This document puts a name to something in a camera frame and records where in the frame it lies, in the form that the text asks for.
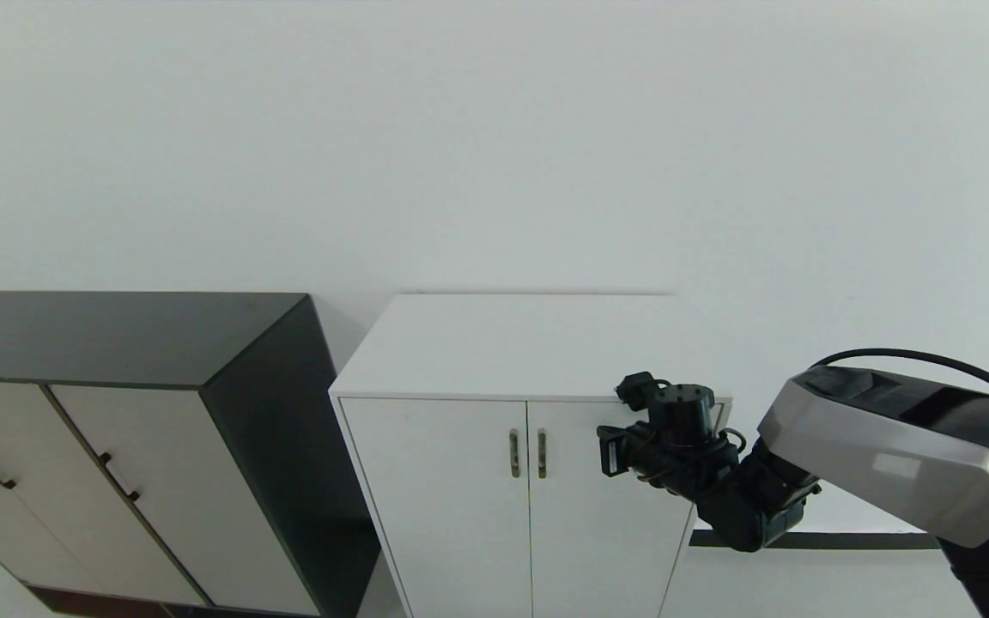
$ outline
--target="cabinet top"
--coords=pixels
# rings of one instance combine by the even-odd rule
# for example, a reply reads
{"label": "cabinet top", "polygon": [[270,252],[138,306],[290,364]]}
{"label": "cabinet top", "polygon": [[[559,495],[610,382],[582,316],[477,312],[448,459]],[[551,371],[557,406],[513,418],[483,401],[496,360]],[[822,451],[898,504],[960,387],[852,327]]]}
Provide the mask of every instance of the cabinet top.
{"label": "cabinet top", "polygon": [[720,396],[727,369],[680,300],[589,294],[400,294],[342,370],[340,397],[616,400],[649,371]]}
{"label": "cabinet top", "polygon": [[0,292],[0,379],[203,386],[307,298],[307,294]]}

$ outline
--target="black cable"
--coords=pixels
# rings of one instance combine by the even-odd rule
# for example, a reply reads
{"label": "black cable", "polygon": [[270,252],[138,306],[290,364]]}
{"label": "black cable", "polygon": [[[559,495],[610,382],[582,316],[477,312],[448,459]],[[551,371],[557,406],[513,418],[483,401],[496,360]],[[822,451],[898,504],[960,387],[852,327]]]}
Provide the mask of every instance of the black cable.
{"label": "black cable", "polygon": [[738,431],[735,431],[734,429],[731,429],[730,427],[723,427],[723,429],[719,430],[719,433],[724,434],[724,435],[727,435],[727,434],[734,435],[734,437],[737,437],[738,438],[738,453],[739,454],[742,454],[743,451],[746,450],[746,437],[745,437],[745,435],[742,435],[741,433],[739,433]]}
{"label": "black cable", "polygon": [[899,348],[860,348],[860,349],[847,349],[845,352],[839,352],[837,354],[832,354],[825,359],[818,361],[816,364],[811,365],[812,367],[819,367],[819,365],[828,365],[834,363],[835,361],[841,361],[844,359],[857,359],[857,357],[862,356],[892,356],[896,359],[910,359],[912,361],[923,361],[923,363],[931,363],[934,365],[942,365],[942,367],[949,367],[951,369],[956,369],[958,372],[968,374],[969,376],[976,377],[977,379],[984,380],[989,384],[989,372],[984,371],[975,367],[974,365],[969,365],[962,360],[950,359],[947,356],[942,356],[939,354],[931,354],[929,352],[917,352],[914,349],[899,349]]}

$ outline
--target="white wall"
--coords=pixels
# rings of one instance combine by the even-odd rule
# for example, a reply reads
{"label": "white wall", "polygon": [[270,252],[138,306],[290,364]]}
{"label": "white wall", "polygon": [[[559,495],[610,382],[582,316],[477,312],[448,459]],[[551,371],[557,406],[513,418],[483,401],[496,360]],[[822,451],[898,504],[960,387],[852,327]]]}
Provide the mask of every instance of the white wall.
{"label": "white wall", "polygon": [[674,293],[746,432],[989,367],[989,5],[0,4],[0,288],[306,290],[340,364],[397,290]]}

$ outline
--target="white cabinet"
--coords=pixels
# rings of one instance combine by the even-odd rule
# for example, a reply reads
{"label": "white cabinet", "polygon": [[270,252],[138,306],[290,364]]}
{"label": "white cabinet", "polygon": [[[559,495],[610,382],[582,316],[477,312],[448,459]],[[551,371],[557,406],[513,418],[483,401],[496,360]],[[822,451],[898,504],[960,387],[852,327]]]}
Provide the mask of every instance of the white cabinet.
{"label": "white cabinet", "polygon": [[[594,433],[646,418],[617,403],[529,402],[534,618],[591,607],[658,613],[691,502],[649,490],[632,474],[602,475]],[[643,576],[627,576],[634,572]]]}
{"label": "white cabinet", "polygon": [[412,618],[658,615],[692,505],[605,477],[596,430],[645,419],[613,395],[625,375],[721,383],[679,318],[659,297],[389,305],[332,395]]}
{"label": "white cabinet", "polygon": [[[530,613],[525,404],[347,399],[415,615]],[[518,435],[519,472],[510,437]]]}

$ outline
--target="cabinet door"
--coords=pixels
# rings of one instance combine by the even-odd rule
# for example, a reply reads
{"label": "cabinet door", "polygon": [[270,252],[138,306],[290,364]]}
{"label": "cabinet door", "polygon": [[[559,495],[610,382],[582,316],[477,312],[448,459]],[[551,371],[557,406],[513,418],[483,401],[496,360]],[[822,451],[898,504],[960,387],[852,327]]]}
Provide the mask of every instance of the cabinet door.
{"label": "cabinet door", "polygon": [[0,564],[28,584],[105,593],[82,564],[25,508],[17,494],[3,486],[0,486]]}
{"label": "cabinet door", "polygon": [[36,385],[0,383],[0,476],[106,593],[203,605]]}
{"label": "cabinet door", "polygon": [[412,617],[532,615],[525,404],[342,399],[342,410]]}
{"label": "cabinet door", "polygon": [[195,391],[52,394],[216,605],[319,613]]}
{"label": "cabinet door", "polygon": [[604,476],[596,434],[646,416],[617,403],[529,402],[534,618],[662,608],[692,504],[635,474]]}

